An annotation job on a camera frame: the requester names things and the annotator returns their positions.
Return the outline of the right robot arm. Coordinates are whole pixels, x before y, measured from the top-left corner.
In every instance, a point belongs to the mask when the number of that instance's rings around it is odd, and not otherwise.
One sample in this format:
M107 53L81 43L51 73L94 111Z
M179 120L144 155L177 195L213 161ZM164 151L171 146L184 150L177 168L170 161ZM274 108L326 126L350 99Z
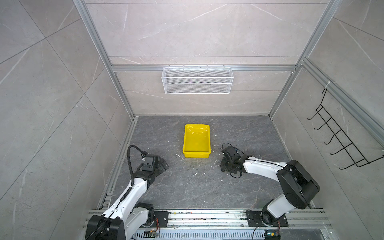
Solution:
M232 145L222 148L222 154L221 171L230 173L231 177L235 174L240 174L239 178L243 173L255 174L280 184L283 194L266 204L259 217L253 211L248 215L250 220L260 220L266 226L273 226L293 209L304 210L321 189L298 161L278 163L261 160L244 154Z

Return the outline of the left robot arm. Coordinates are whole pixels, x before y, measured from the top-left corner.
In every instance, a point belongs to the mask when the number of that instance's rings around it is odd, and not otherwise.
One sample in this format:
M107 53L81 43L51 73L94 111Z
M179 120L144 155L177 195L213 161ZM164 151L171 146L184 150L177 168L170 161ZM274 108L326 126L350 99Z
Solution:
M155 178L169 168L157 155L147 155L119 198L101 215L90 218L86 240L129 240L140 227L156 225L152 204L140 203Z

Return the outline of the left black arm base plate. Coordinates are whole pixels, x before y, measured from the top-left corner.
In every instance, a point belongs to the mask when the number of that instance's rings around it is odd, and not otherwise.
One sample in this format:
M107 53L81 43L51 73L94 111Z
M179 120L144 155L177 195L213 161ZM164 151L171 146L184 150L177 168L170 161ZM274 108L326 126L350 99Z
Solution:
M169 212L167 211L155 211L149 213L149 221L147 223L148 228L166 228L169 221Z

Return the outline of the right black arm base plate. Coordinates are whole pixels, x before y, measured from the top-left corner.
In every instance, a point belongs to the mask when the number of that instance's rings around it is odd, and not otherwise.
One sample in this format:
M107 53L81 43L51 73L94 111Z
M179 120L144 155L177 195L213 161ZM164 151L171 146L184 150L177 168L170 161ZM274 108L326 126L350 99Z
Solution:
M288 227L288 221L285 215L279 219L270 216L266 212L246 210L246 219L249 227Z

